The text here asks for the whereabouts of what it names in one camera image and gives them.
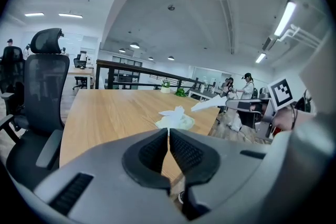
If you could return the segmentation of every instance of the white table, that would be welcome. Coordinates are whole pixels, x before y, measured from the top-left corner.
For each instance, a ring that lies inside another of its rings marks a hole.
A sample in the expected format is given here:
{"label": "white table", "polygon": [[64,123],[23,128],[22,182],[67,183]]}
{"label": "white table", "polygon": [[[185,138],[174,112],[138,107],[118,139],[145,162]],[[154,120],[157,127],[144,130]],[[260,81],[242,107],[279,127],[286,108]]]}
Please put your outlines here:
{"label": "white table", "polygon": [[94,71],[93,68],[80,69],[74,66],[70,66],[68,70],[68,75],[72,77],[84,77],[87,79],[87,89],[91,89],[91,76],[93,76],[94,81]]}
{"label": "white table", "polygon": [[200,96],[201,99],[204,98],[204,99],[208,99],[208,100],[210,100],[213,97],[218,95],[217,93],[212,93],[212,92],[207,92],[207,91],[201,92],[200,90],[190,89],[188,96],[191,97],[192,94]]}

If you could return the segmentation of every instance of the office chair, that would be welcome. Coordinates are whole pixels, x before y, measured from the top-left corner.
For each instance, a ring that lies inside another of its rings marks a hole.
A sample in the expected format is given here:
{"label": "office chair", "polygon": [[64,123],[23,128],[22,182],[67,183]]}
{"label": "office chair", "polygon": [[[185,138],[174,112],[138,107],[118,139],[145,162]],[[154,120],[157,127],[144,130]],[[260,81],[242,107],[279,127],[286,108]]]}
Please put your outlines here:
{"label": "office chair", "polygon": [[[86,61],[80,61],[79,58],[80,58],[80,54],[77,55],[77,58],[74,59],[74,65],[75,67],[77,68],[80,68],[80,67],[86,67]],[[76,80],[76,85],[77,86],[74,86],[72,89],[74,90],[75,88],[77,87],[80,87],[81,89],[83,89],[84,87],[87,87],[87,78],[86,77],[75,77],[75,80]]]}
{"label": "office chair", "polygon": [[14,116],[12,124],[15,131],[28,128],[24,112],[24,66],[21,49],[5,47],[0,63],[0,90],[6,104],[6,115]]}
{"label": "office chair", "polygon": [[13,115],[0,121],[15,142],[6,161],[11,176],[34,189],[47,175],[59,167],[59,149],[64,124],[60,117],[60,102],[69,69],[69,58],[60,55],[60,28],[38,32],[30,47],[35,55],[25,63],[25,113],[29,123],[18,138],[9,126]]}

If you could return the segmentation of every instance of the black backpack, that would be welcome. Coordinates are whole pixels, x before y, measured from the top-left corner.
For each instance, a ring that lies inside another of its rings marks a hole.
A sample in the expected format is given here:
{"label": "black backpack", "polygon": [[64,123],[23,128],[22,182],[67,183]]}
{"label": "black backpack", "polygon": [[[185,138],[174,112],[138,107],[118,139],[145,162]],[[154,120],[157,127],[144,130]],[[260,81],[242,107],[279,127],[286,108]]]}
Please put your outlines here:
{"label": "black backpack", "polygon": [[257,90],[257,88],[254,87],[253,82],[252,82],[252,84],[253,84],[253,93],[252,93],[251,99],[256,99],[256,98],[258,98],[258,90]]}

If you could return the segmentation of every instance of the shoe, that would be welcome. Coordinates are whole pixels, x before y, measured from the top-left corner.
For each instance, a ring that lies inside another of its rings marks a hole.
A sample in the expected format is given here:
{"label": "shoe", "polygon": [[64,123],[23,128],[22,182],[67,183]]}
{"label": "shoe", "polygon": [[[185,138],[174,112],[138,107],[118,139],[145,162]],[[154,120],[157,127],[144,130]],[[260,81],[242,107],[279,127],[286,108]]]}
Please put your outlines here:
{"label": "shoe", "polygon": [[178,200],[181,204],[183,204],[183,198],[184,198],[184,191],[182,191],[178,194]]}

